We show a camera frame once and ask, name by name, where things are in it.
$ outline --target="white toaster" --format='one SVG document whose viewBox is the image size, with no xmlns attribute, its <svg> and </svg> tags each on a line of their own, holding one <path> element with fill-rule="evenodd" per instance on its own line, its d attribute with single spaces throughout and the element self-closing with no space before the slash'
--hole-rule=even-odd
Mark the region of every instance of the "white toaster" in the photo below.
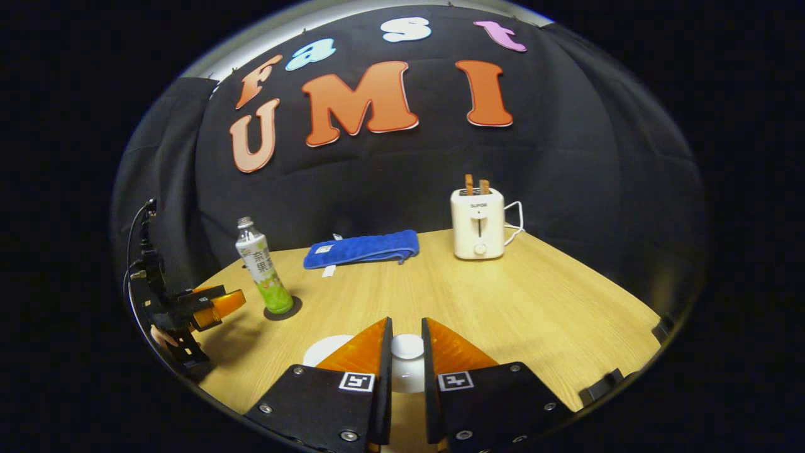
<svg viewBox="0 0 805 453">
<path fill-rule="evenodd" d="M 467 189 L 454 190 L 450 196 L 453 247 L 462 260 L 487 260 L 503 255 L 503 195 L 489 188 L 481 195 L 479 188 L 467 196 Z"/>
</svg>

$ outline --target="blue towel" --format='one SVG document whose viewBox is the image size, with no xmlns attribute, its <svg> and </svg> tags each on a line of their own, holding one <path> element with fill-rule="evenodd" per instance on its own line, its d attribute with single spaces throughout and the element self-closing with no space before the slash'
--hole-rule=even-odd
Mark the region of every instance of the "blue towel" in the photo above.
<svg viewBox="0 0 805 453">
<path fill-rule="evenodd" d="M 413 230 L 383 236 L 360 236 L 340 241 L 315 243 L 304 258 L 304 268 L 325 268 L 330 264 L 359 263 L 396 259 L 403 261 L 419 253 Z"/>
</svg>

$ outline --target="bottle cap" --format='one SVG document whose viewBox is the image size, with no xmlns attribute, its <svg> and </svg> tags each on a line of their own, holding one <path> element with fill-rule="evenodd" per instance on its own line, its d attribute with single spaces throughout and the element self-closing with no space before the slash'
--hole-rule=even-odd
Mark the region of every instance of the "bottle cap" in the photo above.
<svg viewBox="0 0 805 453">
<path fill-rule="evenodd" d="M 251 217 L 241 217 L 237 220 L 237 227 L 238 228 L 247 228 L 254 225 L 254 222 L 251 221 Z"/>
</svg>

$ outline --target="white circle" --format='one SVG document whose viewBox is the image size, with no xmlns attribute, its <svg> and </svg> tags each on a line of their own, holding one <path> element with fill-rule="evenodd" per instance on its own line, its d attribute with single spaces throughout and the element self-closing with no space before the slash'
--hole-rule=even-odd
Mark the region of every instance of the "white circle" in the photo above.
<svg viewBox="0 0 805 453">
<path fill-rule="evenodd" d="M 315 367 L 320 364 L 322 360 L 327 359 L 336 349 L 344 346 L 354 336 L 355 335 L 334 335 L 313 343 L 313 346 L 305 351 L 302 365 Z"/>
<path fill-rule="evenodd" d="M 425 353 L 425 343 L 419 335 L 397 335 L 391 339 L 391 353 L 398 359 L 416 359 Z"/>
</svg>

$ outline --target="wooden table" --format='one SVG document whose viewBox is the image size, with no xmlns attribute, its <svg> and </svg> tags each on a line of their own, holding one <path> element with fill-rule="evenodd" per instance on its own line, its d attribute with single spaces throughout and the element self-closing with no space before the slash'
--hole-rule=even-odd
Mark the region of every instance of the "wooden table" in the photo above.
<svg viewBox="0 0 805 453">
<path fill-rule="evenodd" d="M 283 283 L 303 303 L 277 322 L 263 317 L 243 262 L 224 268 L 201 286 L 243 289 L 246 304 L 222 325 L 195 333 L 216 364 L 200 387 L 243 414 L 313 343 L 356 335 L 386 316 L 395 335 L 419 335 L 422 318 L 430 317 L 500 364 L 522 361 L 574 411 L 582 408 L 580 390 L 615 368 L 624 376 L 637 371 L 659 349 L 651 334 L 657 314 L 525 231 L 497 260 L 458 260 L 451 230 L 419 234 L 419 248 L 404 264 L 338 266 L 329 278 L 303 268 L 307 248 L 271 252 Z M 425 441 L 424 403 L 423 393 L 393 393 L 384 451 L 436 451 Z"/>
</svg>

